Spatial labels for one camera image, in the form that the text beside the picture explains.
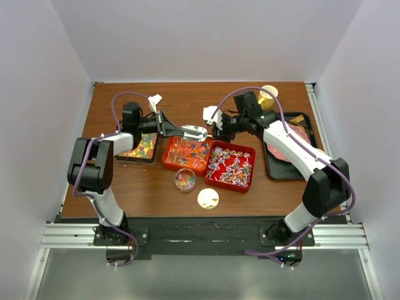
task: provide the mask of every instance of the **white wall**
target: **white wall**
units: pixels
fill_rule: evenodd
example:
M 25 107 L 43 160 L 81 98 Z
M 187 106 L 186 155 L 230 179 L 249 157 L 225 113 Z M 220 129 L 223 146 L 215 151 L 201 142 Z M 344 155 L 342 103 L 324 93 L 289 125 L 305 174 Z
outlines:
M 306 81 L 362 0 L 52 0 L 94 81 Z
M 316 86 L 332 151 L 350 164 L 386 299 L 400 298 L 400 2 L 364 0 Z
M 49 0 L 0 0 L 0 299 L 22 299 L 91 84 Z

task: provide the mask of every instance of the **yellow mug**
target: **yellow mug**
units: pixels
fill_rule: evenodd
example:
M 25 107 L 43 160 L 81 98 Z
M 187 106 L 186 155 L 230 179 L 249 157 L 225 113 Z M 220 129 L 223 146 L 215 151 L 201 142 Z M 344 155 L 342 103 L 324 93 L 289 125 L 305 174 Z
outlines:
M 263 86 L 263 89 L 266 89 L 267 91 L 271 92 L 274 94 L 275 97 L 278 96 L 278 90 L 274 86 Z M 271 95 L 267 94 L 264 91 L 260 91 L 258 95 L 258 104 L 261 105 L 263 111 L 267 111 L 270 109 L 275 103 L 274 98 L 271 97 Z

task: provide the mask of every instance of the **wooden tabletop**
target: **wooden tabletop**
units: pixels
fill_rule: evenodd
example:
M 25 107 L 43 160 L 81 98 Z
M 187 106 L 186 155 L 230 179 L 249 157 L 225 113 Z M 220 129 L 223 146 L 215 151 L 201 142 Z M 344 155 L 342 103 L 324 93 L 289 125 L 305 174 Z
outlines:
M 111 133 L 116 123 L 111 113 L 111 99 L 123 91 L 137 91 L 147 95 L 160 94 L 158 106 L 177 126 L 185 124 L 203 126 L 203 108 L 217 105 L 229 92 L 244 86 L 272 84 L 279 91 L 283 109 L 308 114 L 316 132 L 318 145 L 321 139 L 313 110 L 303 82 L 175 82 L 175 83 L 117 83 L 96 84 L 83 137 L 92 138 L 101 133 Z M 121 96 L 116 101 L 116 112 L 121 116 L 122 105 L 138 102 L 148 113 L 147 101 L 139 96 Z M 222 107 L 235 109 L 231 99 Z M 175 172 L 164 168 L 162 156 L 167 139 L 161 139 L 153 165 L 129 164 L 114 159 L 112 190 L 115 198 L 128 217 L 138 216 L 283 216 L 301 203 L 305 181 L 276 181 L 268 177 L 262 142 L 248 133 L 238 134 L 233 144 L 245 145 L 256 150 L 256 163 L 252 186 L 247 194 L 215 188 L 219 204 L 213 210 L 204 210 L 197 203 L 200 190 L 207 188 L 204 178 L 197 177 L 195 189 L 183 194 L 174 185 Z M 96 216 L 86 198 L 72 196 L 70 186 L 61 216 L 85 218 Z

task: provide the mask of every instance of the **red container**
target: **red container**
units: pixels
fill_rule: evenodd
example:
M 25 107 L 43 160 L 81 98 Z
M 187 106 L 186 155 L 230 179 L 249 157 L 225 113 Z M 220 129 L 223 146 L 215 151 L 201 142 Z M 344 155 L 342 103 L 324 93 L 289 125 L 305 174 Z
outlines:
M 182 144 L 182 146 L 175 146 L 176 143 Z M 179 152 L 179 158 L 184 158 L 186 161 L 189 160 L 189 162 L 193 161 L 193 158 L 191 157 L 193 151 L 190 149 L 190 146 L 187 145 L 193 144 L 195 146 L 200 146 L 203 143 L 206 143 L 208 145 L 209 152 L 206 155 L 201 154 L 200 157 L 202 158 L 202 160 L 199 159 L 198 163 L 195 164 L 195 166 L 189 165 L 187 163 L 182 164 L 182 161 L 180 161 L 179 159 L 174 162 L 169 161 L 169 154 L 171 155 L 170 151 L 172 151 L 172 153 L 177 153 L 179 151 L 179 148 L 182 148 Z M 206 173 L 207 162 L 212 147 L 213 139 L 211 139 L 210 137 L 208 137 L 204 142 L 193 142 L 174 136 L 171 137 L 168 141 L 168 145 L 165 149 L 164 155 L 162 156 L 162 163 L 164 164 L 164 167 L 168 170 L 178 171 L 182 168 L 187 168 L 192 170 L 197 176 L 204 176 Z
M 250 157 L 249 157 L 249 164 L 252 166 L 251 168 L 251 172 L 250 172 L 250 183 L 248 187 L 242 187 L 242 186 L 237 186 L 231 183 L 227 183 L 227 182 L 221 182 L 221 181 L 217 181 L 215 180 L 215 178 L 219 178 L 221 173 L 225 172 L 225 167 L 220 164 L 220 170 L 214 172 L 214 174 L 211 176 L 211 179 L 207 178 L 206 176 L 206 184 L 208 186 L 214 186 L 215 188 L 221 188 L 221 189 L 230 189 L 231 191 L 236 191 L 239 193 L 247 193 L 251 187 L 251 184 L 253 182 L 253 174 L 254 174 L 254 163 L 256 162 L 256 150 L 254 150 L 253 148 L 250 147 L 245 147 L 245 146 L 240 146 L 240 145 L 234 145 L 234 144 L 228 144 L 226 142 L 221 142 L 221 141 L 214 141 L 211 147 L 211 151 L 210 153 L 213 151 L 213 149 L 215 147 L 221 147 L 223 149 L 229 149 L 229 150 L 235 150 L 236 152 L 241 151 L 243 153 L 249 153 Z M 210 156 L 208 157 L 208 161 L 207 161 L 207 168 L 209 165 L 209 161 L 210 161 Z M 231 158 L 225 160 L 225 165 L 229 166 L 230 164 L 233 163 L 235 156 L 231 156 Z M 243 162 L 246 161 L 246 158 L 244 158 L 243 156 L 240 157 L 240 162 L 241 164 Z

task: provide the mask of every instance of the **gray floor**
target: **gray floor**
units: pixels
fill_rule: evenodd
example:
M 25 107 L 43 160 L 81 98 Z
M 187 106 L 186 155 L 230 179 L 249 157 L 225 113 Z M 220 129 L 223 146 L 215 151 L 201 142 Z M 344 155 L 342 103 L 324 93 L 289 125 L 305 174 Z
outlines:
M 357 251 L 304 257 L 294 271 L 248 256 L 154 256 L 115 271 L 105 250 L 53 249 L 37 299 L 371 299 Z

